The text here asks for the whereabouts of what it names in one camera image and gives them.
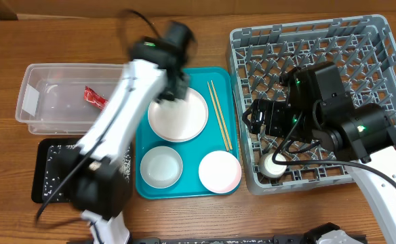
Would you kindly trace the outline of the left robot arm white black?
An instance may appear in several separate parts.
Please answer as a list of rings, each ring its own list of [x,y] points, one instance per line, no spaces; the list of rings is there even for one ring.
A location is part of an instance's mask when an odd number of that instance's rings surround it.
[[[184,99],[189,78],[182,69],[195,40],[183,23],[171,22],[162,37],[144,37],[130,50],[107,105],[72,149],[63,149],[55,163],[58,190],[81,211],[95,243],[129,243],[122,210],[131,183],[120,171],[144,112],[152,101]]]

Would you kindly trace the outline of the white rice pile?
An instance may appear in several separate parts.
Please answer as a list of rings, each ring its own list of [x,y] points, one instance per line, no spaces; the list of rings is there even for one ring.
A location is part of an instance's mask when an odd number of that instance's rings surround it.
[[[45,173],[43,176],[42,193],[39,194],[42,201],[48,200],[53,191],[61,183],[63,177],[60,176],[59,167],[56,165],[56,158],[65,149],[74,149],[74,144],[50,146],[47,151],[47,159],[45,166]],[[120,172],[127,182],[131,180],[131,162],[130,148],[126,150],[123,156],[123,163],[120,167]]]

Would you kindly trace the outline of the red snack wrapper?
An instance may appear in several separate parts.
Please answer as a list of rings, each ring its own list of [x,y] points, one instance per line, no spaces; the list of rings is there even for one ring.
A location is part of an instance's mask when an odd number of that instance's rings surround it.
[[[93,106],[99,108],[100,110],[103,110],[104,107],[106,106],[106,104],[108,103],[107,99],[98,95],[93,89],[91,89],[88,86],[85,87],[83,99],[86,102],[89,102],[90,104],[92,104]]]

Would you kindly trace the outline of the grey bowl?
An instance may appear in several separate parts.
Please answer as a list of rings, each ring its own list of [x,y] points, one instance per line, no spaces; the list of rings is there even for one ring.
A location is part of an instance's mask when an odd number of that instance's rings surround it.
[[[150,149],[140,162],[142,179],[153,188],[169,188],[180,179],[183,171],[181,156],[167,146]]]

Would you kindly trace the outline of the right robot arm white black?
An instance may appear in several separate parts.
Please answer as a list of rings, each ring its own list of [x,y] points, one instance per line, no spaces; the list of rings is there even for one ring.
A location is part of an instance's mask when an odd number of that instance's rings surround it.
[[[385,109],[353,104],[338,67],[322,62],[282,74],[288,88],[283,102],[256,99],[243,113],[248,131],[281,138],[273,152],[276,165],[310,165],[312,161],[280,161],[277,155],[294,141],[334,153],[316,165],[342,165],[361,189],[385,240],[396,243],[396,128]]]

